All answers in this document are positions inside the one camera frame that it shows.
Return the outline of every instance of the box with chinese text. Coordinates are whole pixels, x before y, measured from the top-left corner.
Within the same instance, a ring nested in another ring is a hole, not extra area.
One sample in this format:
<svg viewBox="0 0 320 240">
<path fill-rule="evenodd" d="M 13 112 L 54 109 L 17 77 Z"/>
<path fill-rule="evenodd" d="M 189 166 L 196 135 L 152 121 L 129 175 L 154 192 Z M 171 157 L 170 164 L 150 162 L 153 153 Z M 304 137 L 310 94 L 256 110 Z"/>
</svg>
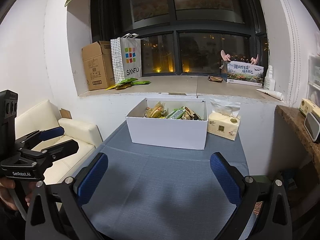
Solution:
<svg viewBox="0 0 320 240">
<path fill-rule="evenodd" d="M 231 61 L 228 63 L 228 83 L 237 83 L 262 87 L 263 67 L 245 62 Z"/>
</svg>

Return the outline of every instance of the shopping bag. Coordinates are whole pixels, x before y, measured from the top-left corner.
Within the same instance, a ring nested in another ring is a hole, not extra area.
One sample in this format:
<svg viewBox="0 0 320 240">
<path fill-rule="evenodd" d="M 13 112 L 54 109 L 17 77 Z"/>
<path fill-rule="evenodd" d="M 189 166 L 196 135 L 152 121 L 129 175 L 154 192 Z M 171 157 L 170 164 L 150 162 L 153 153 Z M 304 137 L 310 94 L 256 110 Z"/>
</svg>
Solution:
<svg viewBox="0 0 320 240">
<path fill-rule="evenodd" d="M 137 34 L 111 40 L 111 56 L 115 82 L 118 84 L 125 78 L 140 78 L 141 73 L 141 43 L 135 39 Z"/>
</svg>

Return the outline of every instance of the white sofa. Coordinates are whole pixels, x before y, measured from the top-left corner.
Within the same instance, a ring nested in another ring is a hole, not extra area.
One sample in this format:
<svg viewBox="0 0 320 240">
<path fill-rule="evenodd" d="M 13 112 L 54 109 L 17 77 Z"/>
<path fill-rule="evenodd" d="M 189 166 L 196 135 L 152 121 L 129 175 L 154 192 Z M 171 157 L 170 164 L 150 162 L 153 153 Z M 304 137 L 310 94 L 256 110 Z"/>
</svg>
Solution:
<svg viewBox="0 0 320 240">
<path fill-rule="evenodd" d="M 55 161 L 53 166 L 45 171 L 44 182 L 47 185 L 60 183 L 66 177 L 71 176 L 102 143 L 98 127 L 95 124 L 67 118 L 59 119 L 56 117 L 58 114 L 55 115 L 54 107 L 49 100 L 46 100 L 24 112 L 15 120 L 16 138 L 35 130 L 47 130 L 58 126 L 64 128 L 64 136 L 39 143 L 33 148 L 35 151 L 41 151 L 70 139 L 79 144 L 79 150 L 76 154 Z"/>
</svg>

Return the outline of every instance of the glass pane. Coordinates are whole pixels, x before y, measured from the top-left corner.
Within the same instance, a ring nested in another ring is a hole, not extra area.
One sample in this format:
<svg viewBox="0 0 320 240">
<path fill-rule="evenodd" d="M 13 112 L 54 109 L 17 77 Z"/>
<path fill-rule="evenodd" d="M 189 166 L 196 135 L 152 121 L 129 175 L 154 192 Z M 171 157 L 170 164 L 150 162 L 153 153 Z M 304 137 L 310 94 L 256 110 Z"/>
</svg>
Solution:
<svg viewBox="0 0 320 240">
<path fill-rule="evenodd" d="M 142 74 L 175 72 L 172 34 L 141 39 Z"/>
<path fill-rule="evenodd" d="M 262 50 L 262 54 L 261 54 L 261 66 L 264 67 L 263 68 L 263 76 L 265 77 L 267 74 L 267 70 L 268 70 L 268 63 L 269 63 L 269 44 L 268 44 L 268 38 L 267 37 L 261 37 L 260 38 L 260 43 L 261 43 L 261 50 Z"/>
<path fill-rule="evenodd" d="M 174 0 L 178 20 L 207 19 L 243 23 L 238 0 Z"/>
<path fill-rule="evenodd" d="M 167 0 L 130 0 L 134 22 L 168 14 Z"/>
<path fill-rule="evenodd" d="M 231 60 L 249 59 L 249 39 L 217 33 L 179 34 L 182 71 L 187 73 L 221 73 L 221 50 Z"/>
</svg>

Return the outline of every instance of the window sill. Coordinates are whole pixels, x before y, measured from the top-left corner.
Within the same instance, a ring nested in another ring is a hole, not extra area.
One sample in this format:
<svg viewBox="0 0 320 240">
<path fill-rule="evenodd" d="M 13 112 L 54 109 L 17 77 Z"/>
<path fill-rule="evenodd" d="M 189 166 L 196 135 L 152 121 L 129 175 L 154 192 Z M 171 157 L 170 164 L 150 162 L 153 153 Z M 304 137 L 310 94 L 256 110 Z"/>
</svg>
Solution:
<svg viewBox="0 0 320 240">
<path fill-rule="evenodd" d="M 148 85 L 137 85 L 124 90 L 93 90 L 80 97 L 131 93 L 168 93 L 171 95 L 223 95 L 258 99 L 262 102 L 280 102 L 279 100 L 256 90 L 255 86 L 230 84 L 225 81 L 211 82 L 206 76 L 153 76 L 139 80 L 151 81 Z"/>
</svg>

